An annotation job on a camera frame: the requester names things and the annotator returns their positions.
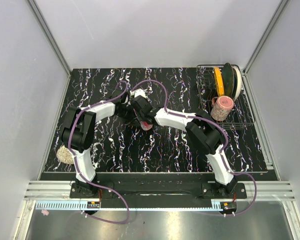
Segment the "red sunglasses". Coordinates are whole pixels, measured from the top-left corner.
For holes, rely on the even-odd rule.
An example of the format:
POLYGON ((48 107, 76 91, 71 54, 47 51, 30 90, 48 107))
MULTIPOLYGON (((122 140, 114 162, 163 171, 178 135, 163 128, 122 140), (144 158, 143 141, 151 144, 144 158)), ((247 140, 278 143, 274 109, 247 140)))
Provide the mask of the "red sunglasses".
POLYGON ((153 124, 151 121, 145 121, 145 120, 142 120, 139 122, 140 124, 140 127, 144 130, 144 131, 149 131, 150 129, 153 128, 153 124))

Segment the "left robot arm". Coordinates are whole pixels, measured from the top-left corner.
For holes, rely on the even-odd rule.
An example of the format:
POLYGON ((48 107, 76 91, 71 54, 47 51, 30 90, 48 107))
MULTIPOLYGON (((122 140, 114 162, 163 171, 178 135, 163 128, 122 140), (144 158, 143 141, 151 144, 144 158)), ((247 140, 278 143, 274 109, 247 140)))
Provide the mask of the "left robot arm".
POLYGON ((95 137, 97 122, 112 116, 132 120, 134 113, 128 108, 130 93, 117 89, 111 99, 102 100, 86 107, 69 107, 60 129, 60 139, 70 151, 74 160, 76 179, 83 183, 80 192, 87 198, 98 193, 98 186, 92 182, 96 177, 90 148, 95 137))

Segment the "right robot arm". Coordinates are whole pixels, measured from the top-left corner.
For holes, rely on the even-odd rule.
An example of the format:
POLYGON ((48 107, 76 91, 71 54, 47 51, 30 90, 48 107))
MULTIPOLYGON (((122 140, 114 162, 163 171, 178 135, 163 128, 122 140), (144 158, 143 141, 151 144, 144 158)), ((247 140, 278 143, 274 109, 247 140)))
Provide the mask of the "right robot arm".
POLYGON ((234 194, 238 181, 224 151, 228 142, 227 135, 206 112, 185 114, 163 107, 154 108, 141 95, 134 96, 130 104, 142 127, 156 125, 184 131, 198 153, 208 159, 214 172, 218 195, 226 199, 234 194))

